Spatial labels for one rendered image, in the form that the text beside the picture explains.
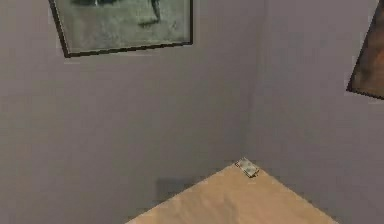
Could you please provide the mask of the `small grey flat rectangle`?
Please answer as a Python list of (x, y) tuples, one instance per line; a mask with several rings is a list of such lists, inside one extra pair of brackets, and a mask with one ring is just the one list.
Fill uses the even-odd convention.
[(235, 165), (240, 168), (244, 174), (249, 177), (249, 178), (253, 178), (255, 177), (258, 172), (260, 171), (260, 168), (258, 166), (256, 166), (255, 164), (253, 164), (250, 160), (248, 160), (247, 158), (243, 157), (241, 159), (239, 159)]

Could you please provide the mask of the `black framed grey picture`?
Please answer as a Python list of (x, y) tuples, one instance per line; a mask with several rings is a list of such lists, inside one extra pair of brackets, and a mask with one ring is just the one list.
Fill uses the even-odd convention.
[(191, 45), (194, 0), (48, 0), (66, 58)]

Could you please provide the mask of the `brown framed picture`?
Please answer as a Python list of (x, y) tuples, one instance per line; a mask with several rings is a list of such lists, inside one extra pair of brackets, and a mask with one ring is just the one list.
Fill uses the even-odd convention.
[(378, 1), (346, 90), (384, 100), (384, 0)]

